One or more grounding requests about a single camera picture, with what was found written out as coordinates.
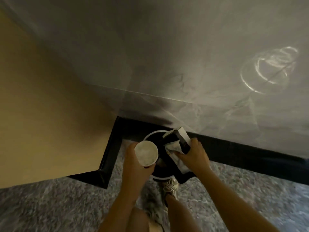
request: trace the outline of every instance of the gray floor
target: gray floor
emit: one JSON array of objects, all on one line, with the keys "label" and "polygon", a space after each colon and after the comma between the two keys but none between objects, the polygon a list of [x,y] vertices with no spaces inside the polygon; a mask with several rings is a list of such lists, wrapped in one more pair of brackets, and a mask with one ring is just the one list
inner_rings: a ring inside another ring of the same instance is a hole
[{"label": "gray floor", "polygon": [[[107,190],[66,177],[0,190],[0,231],[96,231],[119,191],[127,145],[124,141]],[[224,164],[211,167],[280,231],[309,231],[309,186]],[[203,231],[227,231],[198,179],[181,185],[179,198]]]}]

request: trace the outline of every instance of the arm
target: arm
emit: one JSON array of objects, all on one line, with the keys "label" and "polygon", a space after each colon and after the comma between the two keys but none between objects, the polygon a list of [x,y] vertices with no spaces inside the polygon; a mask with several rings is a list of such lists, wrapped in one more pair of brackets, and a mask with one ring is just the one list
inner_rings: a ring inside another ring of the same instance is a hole
[{"label": "arm", "polygon": [[230,232],[279,232],[211,171],[208,156],[196,138],[191,139],[191,149],[187,155],[180,153],[176,153],[176,155],[205,186]]},{"label": "arm", "polygon": [[131,211],[141,189],[155,169],[155,165],[144,168],[138,163],[134,152],[136,144],[131,144],[126,150],[121,190],[98,232],[124,232],[126,230]]}]

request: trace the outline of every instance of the black baseboard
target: black baseboard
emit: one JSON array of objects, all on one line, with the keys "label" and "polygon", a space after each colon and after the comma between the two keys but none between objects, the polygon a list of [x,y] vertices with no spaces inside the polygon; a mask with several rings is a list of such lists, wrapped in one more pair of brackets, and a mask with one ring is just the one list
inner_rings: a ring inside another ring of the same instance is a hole
[{"label": "black baseboard", "polygon": [[[171,128],[117,117],[99,169],[69,177],[106,189],[122,139],[140,142],[147,134],[156,130],[171,130]],[[211,161],[309,185],[307,159],[196,133],[188,132],[188,135],[190,138],[198,138]]]}]

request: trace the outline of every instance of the gray marble wall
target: gray marble wall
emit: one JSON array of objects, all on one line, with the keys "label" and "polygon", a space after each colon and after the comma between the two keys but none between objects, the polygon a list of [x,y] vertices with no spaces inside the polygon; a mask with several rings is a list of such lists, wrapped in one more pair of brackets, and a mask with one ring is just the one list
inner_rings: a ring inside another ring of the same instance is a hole
[{"label": "gray marble wall", "polygon": [[309,0],[2,0],[115,112],[309,157]]}]

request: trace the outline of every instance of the white cup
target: white cup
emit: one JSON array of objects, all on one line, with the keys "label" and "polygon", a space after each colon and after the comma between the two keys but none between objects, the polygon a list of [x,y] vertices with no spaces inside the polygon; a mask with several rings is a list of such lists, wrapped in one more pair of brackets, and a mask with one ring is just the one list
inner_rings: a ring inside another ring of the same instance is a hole
[{"label": "white cup", "polygon": [[157,146],[151,141],[142,141],[138,143],[134,151],[138,162],[144,167],[149,167],[156,163],[159,156]]}]

